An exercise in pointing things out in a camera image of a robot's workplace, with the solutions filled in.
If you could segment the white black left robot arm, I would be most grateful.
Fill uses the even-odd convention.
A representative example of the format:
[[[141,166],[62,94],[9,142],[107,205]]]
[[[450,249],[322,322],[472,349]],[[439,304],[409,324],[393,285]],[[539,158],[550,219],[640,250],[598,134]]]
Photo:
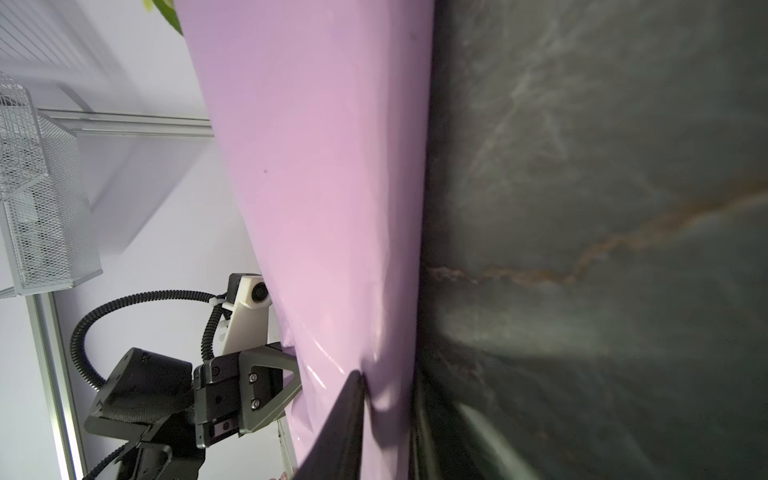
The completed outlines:
[[[109,377],[99,375],[85,348],[90,328],[119,309],[166,300],[212,305],[201,340],[202,364],[194,367],[131,348]],[[193,290],[142,292],[107,302],[77,324],[70,341],[72,362],[97,392],[85,429],[124,442],[86,478],[196,479],[208,448],[284,416],[302,388],[296,357],[278,342],[215,355],[214,333],[227,315],[224,300],[223,295]]]

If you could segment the pink purple wrapping paper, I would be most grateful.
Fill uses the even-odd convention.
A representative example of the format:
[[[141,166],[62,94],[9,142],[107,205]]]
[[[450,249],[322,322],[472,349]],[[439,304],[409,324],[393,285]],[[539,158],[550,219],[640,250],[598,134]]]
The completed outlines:
[[[302,392],[297,457],[353,371],[361,475],[409,475],[434,5],[175,3]]]

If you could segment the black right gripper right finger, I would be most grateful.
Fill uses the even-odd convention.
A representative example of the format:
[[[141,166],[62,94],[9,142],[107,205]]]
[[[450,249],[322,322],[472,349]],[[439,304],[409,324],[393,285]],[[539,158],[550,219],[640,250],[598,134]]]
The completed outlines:
[[[421,372],[414,377],[411,479],[479,479],[466,449],[467,429],[454,405]]]

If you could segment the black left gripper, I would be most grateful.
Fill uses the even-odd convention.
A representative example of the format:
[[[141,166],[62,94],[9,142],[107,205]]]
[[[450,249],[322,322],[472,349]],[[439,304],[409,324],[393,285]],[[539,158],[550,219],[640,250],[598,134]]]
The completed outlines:
[[[271,343],[204,361],[193,388],[195,440],[206,449],[281,418],[302,383],[297,358]]]

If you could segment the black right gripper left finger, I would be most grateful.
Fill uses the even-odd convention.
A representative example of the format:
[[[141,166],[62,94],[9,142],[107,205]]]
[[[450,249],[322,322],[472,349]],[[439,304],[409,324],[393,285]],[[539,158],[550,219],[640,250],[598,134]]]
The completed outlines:
[[[366,405],[366,380],[359,370],[345,381],[315,444],[294,478],[360,478]]]

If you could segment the red pink fake rose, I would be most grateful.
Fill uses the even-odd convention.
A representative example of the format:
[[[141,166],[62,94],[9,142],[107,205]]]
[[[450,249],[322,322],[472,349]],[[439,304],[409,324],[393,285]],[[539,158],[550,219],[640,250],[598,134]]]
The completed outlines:
[[[147,11],[156,9],[164,20],[179,34],[183,35],[181,24],[174,7],[173,0],[143,0],[142,4]]]

